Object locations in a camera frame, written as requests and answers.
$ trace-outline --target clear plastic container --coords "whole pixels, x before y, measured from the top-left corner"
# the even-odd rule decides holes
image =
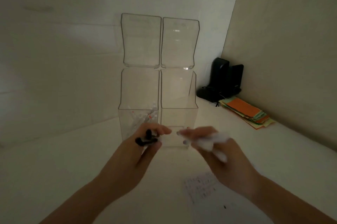
[[[176,132],[193,128],[197,113],[196,73],[187,68],[162,69],[160,123],[173,131],[162,139],[163,145],[186,147]]]
[[[163,18],[161,66],[193,68],[199,30],[197,20]]]
[[[118,107],[122,139],[145,122],[158,122],[159,70],[125,68],[122,71],[121,103]]]
[[[123,13],[124,65],[158,68],[161,17]]]

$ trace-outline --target white pen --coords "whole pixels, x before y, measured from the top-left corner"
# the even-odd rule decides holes
[[[194,142],[203,150],[207,152],[212,152],[221,162],[226,163],[227,162],[227,156],[221,152],[220,150],[216,150],[213,148],[214,143],[224,143],[229,139],[229,135],[224,132],[217,132],[214,134],[211,134],[207,137],[202,137]],[[183,141],[185,145],[191,144],[191,141],[189,139],[186,139]]]

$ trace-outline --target white desk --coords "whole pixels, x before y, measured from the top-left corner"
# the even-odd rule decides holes
[[[337,219],[337,153],[282,126],[255,130],[197,99],[196,126],[228,131],[265,176]],[[0,151],[0,223],[37,223],[90,181],[121,141],[118,118]],[[192,148],[163,148],[144,179],[95,223],[192,223],[182,180],[208,170]]]

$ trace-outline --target person's left hand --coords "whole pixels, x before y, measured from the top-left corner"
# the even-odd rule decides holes
[[[98,186],[104,189],[112,202],[134,189],[143,178],[151,160],[161,147],[156,142],[147,147],[139,146],[135,139],[144,137],[146,130],[151,129],[158,136],[170,134],[171,129],[158,123],[143,123],[128,139],[123,141],[115,153],[95,178]]]

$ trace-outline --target paper stack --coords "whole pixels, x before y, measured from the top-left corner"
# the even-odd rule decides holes
[[[255,129],[267,127],[275,122],[263,110],[260,110],[235,96],[220,100],[219,103],[239,114],[246,123],[250,124]]]

